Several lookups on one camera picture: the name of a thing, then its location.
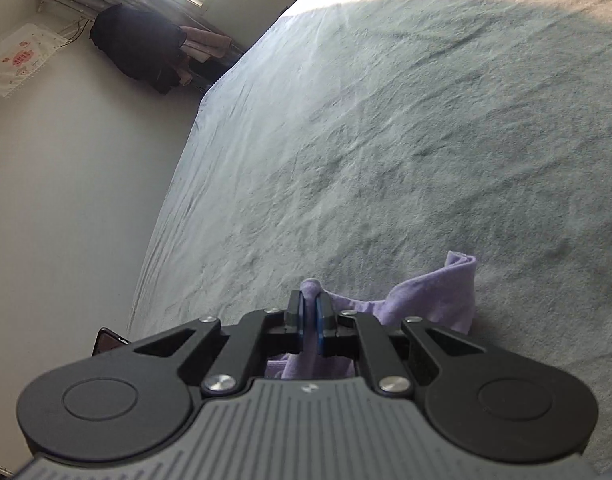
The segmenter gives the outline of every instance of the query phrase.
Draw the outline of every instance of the purple cloth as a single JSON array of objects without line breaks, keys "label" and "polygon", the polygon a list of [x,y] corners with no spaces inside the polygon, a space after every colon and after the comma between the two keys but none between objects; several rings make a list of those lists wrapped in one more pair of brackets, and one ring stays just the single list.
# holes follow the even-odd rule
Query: purple cloth
[{"label": "purple cloth", "polygon": [[[421,316],[457,332],[467,333],[475,314],[475,268],[473,256],[450,251],[445,266],[393,288],[385,300],[358,301],[329,292],[333,309],[373,314],[382,325]],[[304,351],[268,361],[266,377],[282,379],[330,379],[354,375],[353,363],[344,357],[317,354],[315,298],[324,290],[317,280],[300,286],[305,300]]]}]

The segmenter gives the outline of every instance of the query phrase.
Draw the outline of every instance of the bed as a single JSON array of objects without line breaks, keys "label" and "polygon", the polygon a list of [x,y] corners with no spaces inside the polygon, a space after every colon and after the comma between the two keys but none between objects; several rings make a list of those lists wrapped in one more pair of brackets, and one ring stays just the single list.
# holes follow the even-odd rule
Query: bed
[{"label": "bed", "polygon": [[612,0],[298,0],[205,95],[130,336],[477,256],[472,333],[589,384],[612,465]]}]

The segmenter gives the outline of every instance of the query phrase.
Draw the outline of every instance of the mattress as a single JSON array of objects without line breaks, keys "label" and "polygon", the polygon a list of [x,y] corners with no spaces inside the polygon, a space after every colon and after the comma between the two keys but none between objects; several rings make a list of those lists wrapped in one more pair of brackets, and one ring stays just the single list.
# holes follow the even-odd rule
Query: mattress
[{"label": "mattress", "polygon": [[612,465],[612,0],[298,0],[205,95],[137,338],[475,255],[472,333],[592,387]]}]

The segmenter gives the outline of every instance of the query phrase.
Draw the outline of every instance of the wrinkled sheet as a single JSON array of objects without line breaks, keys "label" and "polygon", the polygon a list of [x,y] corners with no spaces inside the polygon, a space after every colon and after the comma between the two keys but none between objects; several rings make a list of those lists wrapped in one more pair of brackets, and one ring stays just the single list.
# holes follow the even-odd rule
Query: wrinkled sheet
[{"label": "wrinkled sheet", "polygon": [[612,0],[298,0],[206,94],[130,336],[361,300],[474,254],[472,333],[600,403],[612,465]]}]

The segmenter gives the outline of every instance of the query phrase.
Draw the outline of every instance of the white cloth with red print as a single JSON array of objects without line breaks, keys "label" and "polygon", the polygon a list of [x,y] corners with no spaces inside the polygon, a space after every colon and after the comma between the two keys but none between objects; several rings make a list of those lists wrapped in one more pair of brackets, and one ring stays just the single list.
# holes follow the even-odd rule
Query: white cloth with red print
[{"label": "white cloth with red print", "polygon": [[0,95],[9,95],[67,44],[66,38],[32,23],[1,41]]}]

